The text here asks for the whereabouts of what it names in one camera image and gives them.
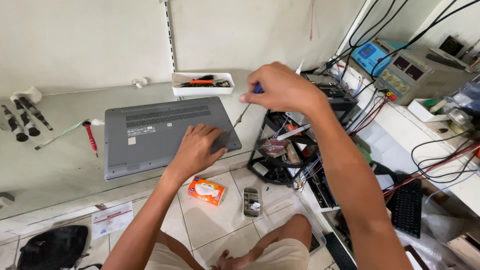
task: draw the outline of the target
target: digital display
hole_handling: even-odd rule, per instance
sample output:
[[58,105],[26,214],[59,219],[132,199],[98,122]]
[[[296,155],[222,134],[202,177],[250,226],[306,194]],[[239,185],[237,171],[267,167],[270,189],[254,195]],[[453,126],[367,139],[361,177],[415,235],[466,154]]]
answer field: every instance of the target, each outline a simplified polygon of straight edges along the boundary
[[405,60],[405,59],[403,59],[399,56],[395,60],[395,62],[393,62],[393,65],[396,66],[397,68],[401,69],[401,70],[405,70],[410,65],[410,62],[408,62],[407,60]]
[[418,80],[422,75],[423,75],[423,71],[421,71],[420,69],[418,69],[416,66],[414,65],[411,65],[407,71],[405,71],[405,73],[412,77],[412,79],[414,79],[415,81]]

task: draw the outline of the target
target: hand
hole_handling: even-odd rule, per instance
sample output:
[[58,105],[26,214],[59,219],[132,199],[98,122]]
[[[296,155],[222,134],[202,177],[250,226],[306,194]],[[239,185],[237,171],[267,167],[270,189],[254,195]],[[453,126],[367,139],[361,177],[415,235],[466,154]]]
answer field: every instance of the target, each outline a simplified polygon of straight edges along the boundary
[[[261,66],[248,76],[247,83],[249,92],[240,96],[243,103],[304,115],[317,106],[328,105],[322,91],[279,62]],[[252,93],[258,83],[264,90],[262,94]]]
[[180,174],[182,182],[189,177],[210,167],[227,152],[226,148],[210,154],[213,141],[225,133],[212,125],[199,124],[189,126],[183,136],[179,150],[173,161],[168,165],[169,172]]
[[210,270],[242,270],[245,267],[247,267],[250,264],[250,261],[246,258],[246,256],[243,257],[229,257],[227,258],[229,254],[228,249],[225,249],[222,252],[222,255],[216,260],[216,264],[218,265],[211,265]]

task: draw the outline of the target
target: laptop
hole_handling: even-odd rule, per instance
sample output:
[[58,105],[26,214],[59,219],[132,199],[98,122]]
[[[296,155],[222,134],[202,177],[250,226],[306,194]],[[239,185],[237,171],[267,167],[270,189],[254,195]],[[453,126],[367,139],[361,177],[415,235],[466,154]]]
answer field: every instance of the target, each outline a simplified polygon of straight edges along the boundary
[[241,149],[237,133],[219,97],[114,108],[105,111],[106,180],[167,166],[189,125],[226,130],[211,152]]

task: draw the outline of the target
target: beige shorts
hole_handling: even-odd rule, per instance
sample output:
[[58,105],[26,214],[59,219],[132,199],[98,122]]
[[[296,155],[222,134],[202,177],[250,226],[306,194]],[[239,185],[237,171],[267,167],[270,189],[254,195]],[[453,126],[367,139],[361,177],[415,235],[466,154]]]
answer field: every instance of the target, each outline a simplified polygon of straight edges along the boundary
[[[310,254],[302,242],[283,239],[268,245],[263,254],[246,270],[306,270]],[[177,254],[160,243],[156,243],[145,270],[191,270]]]

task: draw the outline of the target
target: glass tabletop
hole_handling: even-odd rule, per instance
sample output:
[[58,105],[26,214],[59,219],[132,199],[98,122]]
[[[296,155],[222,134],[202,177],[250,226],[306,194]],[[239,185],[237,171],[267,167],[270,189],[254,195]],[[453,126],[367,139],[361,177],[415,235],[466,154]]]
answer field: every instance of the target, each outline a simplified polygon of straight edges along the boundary
[[[240,90],[234,89],[231,95],[219,96],[233,123],[246,107],[246,104],[238,102],[242,90],[247,91],[246,87],[238,88]],[[17,142],[6,120],[0,122],[3,129],[0,130],[0,192],[7,192],[15,197],[13,204],[0,209],[0,220],[92,195],[101,196],[106,191],[158,179],[164,168],[139,172],[108,182],[104,180],[104,126],[91,126],[98,145],[98,158],[92,151],[88,135],[82,126],[44,148],[35,150],[35,147],[85,119],[103,120],[107,109],[176,100],[178,98],[173,95],[171,83],[144,86],[142,89],[123,86],[43,96],[37,108],[54,130],[49,131],[40,121],[33,119],[41,134],[30,136],[26,142]],[[7,105],[20,120],[10,100],[0,100],[0,104]],[[225,154],[214,165],[214,169],[228,168],[249,159],[250,153],[255,149],[265,111],[257,105],[249,107],[242,123],[235,129],[242,148]],[[151,188],[151,185],[145,186],[145,190]]]

